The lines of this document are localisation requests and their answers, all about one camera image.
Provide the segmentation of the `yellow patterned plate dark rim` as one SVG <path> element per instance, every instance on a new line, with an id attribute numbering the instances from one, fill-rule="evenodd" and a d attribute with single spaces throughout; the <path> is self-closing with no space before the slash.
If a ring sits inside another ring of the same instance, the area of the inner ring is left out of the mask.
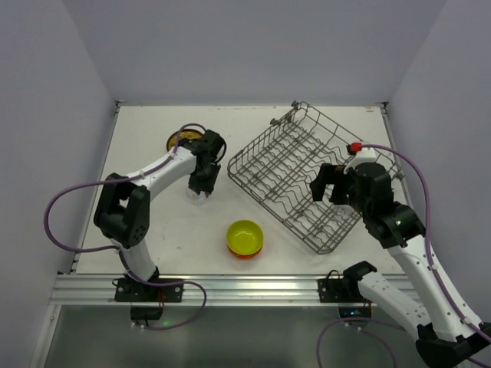
<path id="1" fill-rule="evenodd" d="M 192 128 L 186 128 L 181 133 L 176 131 L 167 139 L 166 150 L 172 150 L 176 143 L 180 142 L 181 140 L 197 141 L 200 140 L 202 137 L 203 132 Z"/>

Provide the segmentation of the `clear glass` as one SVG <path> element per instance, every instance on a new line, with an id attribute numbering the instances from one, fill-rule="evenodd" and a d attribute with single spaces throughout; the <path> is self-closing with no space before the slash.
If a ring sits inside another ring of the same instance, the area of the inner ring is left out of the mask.
<path id="1" fill-rule="evenodd" d="M 353 209 L 348 205 L 336 205 L 335 210 L 337 215 L 342 217 L 349 217 L 353 213 Z"/>
<path id="2" fill-rule="evenodd" d="M 186 196 L 190 202 L 196 206 L 203 205 L 208 200 L 208 194 L 204 191 L 195 192 L 192 189 L 186 188 Z"/>

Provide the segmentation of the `lime green bowl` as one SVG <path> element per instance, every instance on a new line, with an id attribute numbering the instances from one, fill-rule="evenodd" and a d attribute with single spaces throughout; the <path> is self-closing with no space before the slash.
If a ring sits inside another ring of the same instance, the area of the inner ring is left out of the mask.
<path id="1" fill-rule="evenodd" d="M 262 249 L 264 233 L 262 228 L 251 220 L 233 222 L 226 233 L 226 246 L 233 251 L 247 255 Z"/>

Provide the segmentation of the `orange bowl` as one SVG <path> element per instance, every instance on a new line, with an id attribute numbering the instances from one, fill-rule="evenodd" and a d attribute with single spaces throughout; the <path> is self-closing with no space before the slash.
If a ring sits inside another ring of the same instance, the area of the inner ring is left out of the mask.
<path id="1" fill-rule="evenodd" d="M 258 251 L 253 252 L 251 254 L 241 255 L 241 254 L 233 251 L 230 248 L 228 248 L 228 249 L 229 249 L 229 252 L 231 253 L 231 255 L 233 255 L 234 257 L 239 258 L 239 259 L 250 259 L 250 258 L 254 258 L 255 256 L 259 255 L 261 253 L 261 251 L 262 251 L 262 249 L 259 249 Z"/>

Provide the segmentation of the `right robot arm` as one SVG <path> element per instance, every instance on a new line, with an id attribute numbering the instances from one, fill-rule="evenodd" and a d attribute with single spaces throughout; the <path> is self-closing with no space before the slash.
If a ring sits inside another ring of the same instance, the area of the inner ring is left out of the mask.
<path id="1" fill-rule="evenodd" d="M 401 266 L 416 291 L 416 303 L 389 285 L 367 261 L 327 277 L 324 287 L 339 301 L 372 301 L 414 340 L 429 367 L 455 367 L 490 345 L 490 325 L 482 321 L 450 283 L 433 252 L 425 245 L 426 229 L 416 212 L 395 201 L 391 177 L 378 163 L 355 168 L 324 163 L 310 189 L 320 202 L 332 186 L 330 202 L 361 214 L 369 234 Z"/>

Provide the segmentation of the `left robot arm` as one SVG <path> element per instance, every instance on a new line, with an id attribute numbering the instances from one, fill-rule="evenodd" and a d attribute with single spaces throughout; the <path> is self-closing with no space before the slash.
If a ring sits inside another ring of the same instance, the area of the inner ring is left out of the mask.
<path id="1" fill-rule="evenodd" d="M 110 174 L 101 191 L 94 224 L 117 247 L 130 276 L 147 282 L 158 275 L 145 241 L 150 229 L 150 204 L 166 188 L 187 177 L 188 189 L 207 198 L 221 169 L 226 141 L 205 130 L 197 140 L 179 138 L 162 158 L 127 176 Z"/>

